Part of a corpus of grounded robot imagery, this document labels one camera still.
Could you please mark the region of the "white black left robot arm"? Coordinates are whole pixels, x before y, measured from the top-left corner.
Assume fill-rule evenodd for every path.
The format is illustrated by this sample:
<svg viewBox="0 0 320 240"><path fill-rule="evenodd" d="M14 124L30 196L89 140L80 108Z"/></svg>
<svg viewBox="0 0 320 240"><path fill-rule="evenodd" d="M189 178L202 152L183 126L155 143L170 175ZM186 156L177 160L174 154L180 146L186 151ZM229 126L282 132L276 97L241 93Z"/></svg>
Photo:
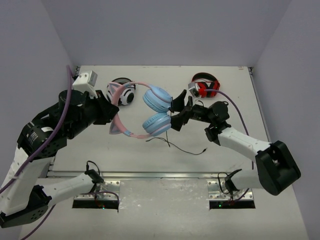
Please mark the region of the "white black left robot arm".
<svg viewBox="0 0 320 240"><path fill-rule="evenodd" d="M49 207L68 198L89 193L104 183L94 169L53 185L39 185L43 170L59 150L90 125L106 125L119 108L101 90L96 97L88 92L64 90L58 102L37 114L22 129L10 170L0 190L0 226L10 228L31 224Z"/></svg>

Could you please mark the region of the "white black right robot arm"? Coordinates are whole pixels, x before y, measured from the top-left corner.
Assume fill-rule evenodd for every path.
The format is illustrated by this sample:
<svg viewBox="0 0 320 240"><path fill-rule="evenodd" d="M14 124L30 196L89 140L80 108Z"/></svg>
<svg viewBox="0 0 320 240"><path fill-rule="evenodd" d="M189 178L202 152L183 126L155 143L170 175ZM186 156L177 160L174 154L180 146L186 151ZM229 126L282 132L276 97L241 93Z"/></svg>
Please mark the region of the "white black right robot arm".
<svg viewBox="0 0 320 240"><path fill-rule="evenodd" d="M240 190L264 189L277 196L301 177L284 142L258 140L228 124L228 102L217 101L204 107L194 104L191 96L185 101L186 95L184 90L170 104L170 111L176 113L171 118L172 129L180 131L189 120L208 123L204 131L210 142L241 154L255 165L253 170L236 169L226 175L224 185L230 195Z"/></svg>

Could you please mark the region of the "pink blue cat-ear headphones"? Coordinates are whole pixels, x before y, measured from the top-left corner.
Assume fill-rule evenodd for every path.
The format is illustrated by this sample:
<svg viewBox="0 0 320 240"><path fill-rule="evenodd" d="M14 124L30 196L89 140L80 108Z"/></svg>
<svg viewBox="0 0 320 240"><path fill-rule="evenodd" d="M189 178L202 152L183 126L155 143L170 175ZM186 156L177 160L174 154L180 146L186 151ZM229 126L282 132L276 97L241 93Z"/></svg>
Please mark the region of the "pink blue cat-ear headphones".
<svg viewBox="0 0 320 240"><path fill-rule="evenodd" d="M148 88L142 99L149 108L156 112L156 114L149 117L142 124L143 129L146 131L145 135L137 135L129 131L121 122L119 115L116 114L111 121L109 134L123 134L131 138L147 139L150 137L156 137L169 130L172 124L171 117L168 112L171 110L173 98L167 91L158 86L137 81L128 81L123 84L114 81L109 82L107 85L107 93L111 103L117 106L122 93L129 90L133 85L141 85Z"/></svg>

